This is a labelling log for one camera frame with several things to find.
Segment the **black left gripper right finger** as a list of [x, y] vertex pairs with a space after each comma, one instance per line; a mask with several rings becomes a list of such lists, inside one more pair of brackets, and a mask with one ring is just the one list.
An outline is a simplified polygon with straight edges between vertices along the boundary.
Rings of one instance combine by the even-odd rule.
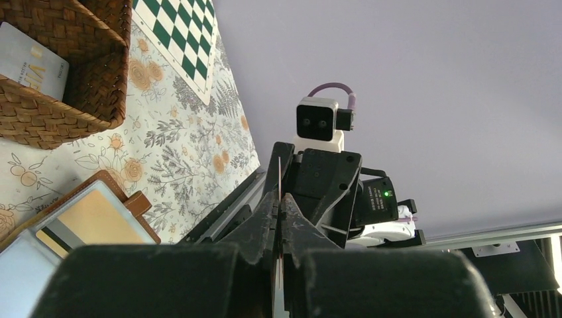
[[340, 247], [304, 217], [290, 193], [280, 200], [280, 229], [285, 309], [290, 317], [313, 317], [309, 285], [314, 285], [315, 270], [306, 268], [305, 258], [311, 250]]

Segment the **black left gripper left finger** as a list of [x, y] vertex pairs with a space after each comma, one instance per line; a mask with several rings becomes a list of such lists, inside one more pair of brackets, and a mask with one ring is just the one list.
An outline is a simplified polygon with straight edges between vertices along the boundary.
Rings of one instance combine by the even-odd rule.
[[221, 240], [237, 250], [228, 317], [273, 316], [278, 208], [278, 193], [268, 192], [252, 215]]

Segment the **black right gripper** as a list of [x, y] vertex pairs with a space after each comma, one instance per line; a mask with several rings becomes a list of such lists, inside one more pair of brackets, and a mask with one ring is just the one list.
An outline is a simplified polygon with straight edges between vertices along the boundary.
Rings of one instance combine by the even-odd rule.
[[383, 170], [363, 167], [356, 152], [331, 152], [275, 142], [265, 190], [280, 186], [303, 216], [336, 245], [367, 225], [395, 221], [398, 202]]

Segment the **yellow credit card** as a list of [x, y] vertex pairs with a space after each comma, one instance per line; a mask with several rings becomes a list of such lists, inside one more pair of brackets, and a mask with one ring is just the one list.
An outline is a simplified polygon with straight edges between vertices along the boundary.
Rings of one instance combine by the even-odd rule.
[[280, 305], [279, 308], [284, 307], [284, 294], [283, 294], [283, 266], [284, 266], [284, 262], [283, 262], [283, 255], [282, 255], [282, 243], [281, 243], [281, 234], [282, 234], [282, 230], [280, 229], [281, 227], [281, 212], [280, 212], [280, 208], [281, 208], [281, 198], [282, 198], [282, 189], [281, 189], [281, 185], [282, 185], [282, 165], [281, 165], [281, 157], [278, 157], [278, 224], [277, 224], [277, 229], [278, 229], [278, 238], [277, 238], [277, 247], [278, 247], [278, 257], [277, 257], [277, 287], [276, 287], [276, 293], [275, 293], [275, 297], [276, 299], [280, 300]]
[[35, 237], [61, 258], [89, 244], [155, 243], [123, 203], [100, 189], [88, 190], [57, 208]]

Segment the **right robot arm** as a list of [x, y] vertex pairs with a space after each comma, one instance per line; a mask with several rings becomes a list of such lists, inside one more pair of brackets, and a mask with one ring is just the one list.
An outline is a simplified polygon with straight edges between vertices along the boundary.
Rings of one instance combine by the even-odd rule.
[[302, 215], [341, 247], [425, 243], [415, 225], [415, 201], [398, 201], [386, 172], [363, 167], [359, 153], [275, 142], [263, 192], [272, 190], [289, 193]]

